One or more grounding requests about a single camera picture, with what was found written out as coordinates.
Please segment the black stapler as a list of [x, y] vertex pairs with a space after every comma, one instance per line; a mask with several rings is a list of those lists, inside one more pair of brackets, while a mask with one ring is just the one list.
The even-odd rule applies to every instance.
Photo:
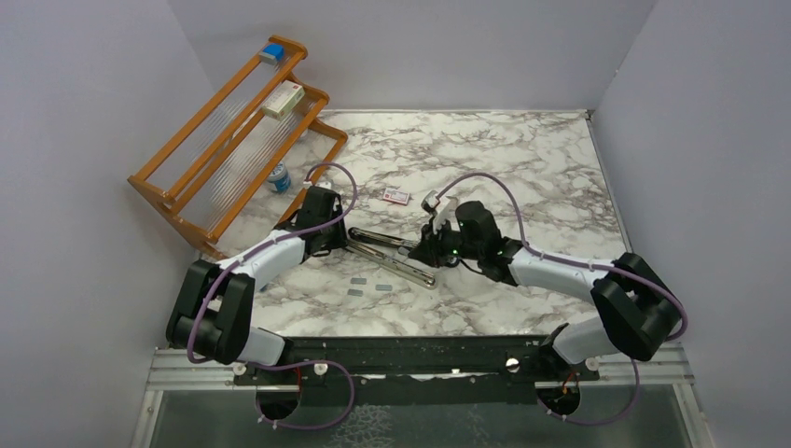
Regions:
[[367, 245], [379, 245], [395, 249], [399, 254], [407, 256], [417, 245], [417, 241], [368, 231], [357, 227], [348, 230], [349, 238]]

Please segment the red white staple box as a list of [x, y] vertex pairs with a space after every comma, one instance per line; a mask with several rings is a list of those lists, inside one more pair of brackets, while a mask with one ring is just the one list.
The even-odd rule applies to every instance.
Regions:
[[386, 188], [383, 191], [382, 199], [388, 203], [407, 205], [410, 200], [410, 194], [398, 189]]

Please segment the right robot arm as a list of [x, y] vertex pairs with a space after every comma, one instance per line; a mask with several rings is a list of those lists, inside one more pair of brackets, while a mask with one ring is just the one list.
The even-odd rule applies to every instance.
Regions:
[[429, 219], [410, 259], [437, 268], [472, 260], [495, 283], [540, 287], [594, 305], [595, 317], [562, 324], [544, 340], [538, 367], [549, 379], [560, 380], [592, 357], [621, 353], [648, 361], [685, 325], [678, 300], [633, 253], [610, 262], [564, 258], [505, 237], [479, 201], [430, 198], [422, 208]]

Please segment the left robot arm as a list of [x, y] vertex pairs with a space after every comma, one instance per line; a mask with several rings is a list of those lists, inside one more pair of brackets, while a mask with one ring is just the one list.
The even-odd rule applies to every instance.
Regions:
[[293, 370], [286, 339], [252, 326], [254, 296], [278, 275], [310, 257], [346, 246], [340, 195], [310, 187], [301, 207], [261, 242], [238, 256], [188, 268], [168, 319], [166, 340], [229, 365], [253, 362], [266, 380], [281, 383]]

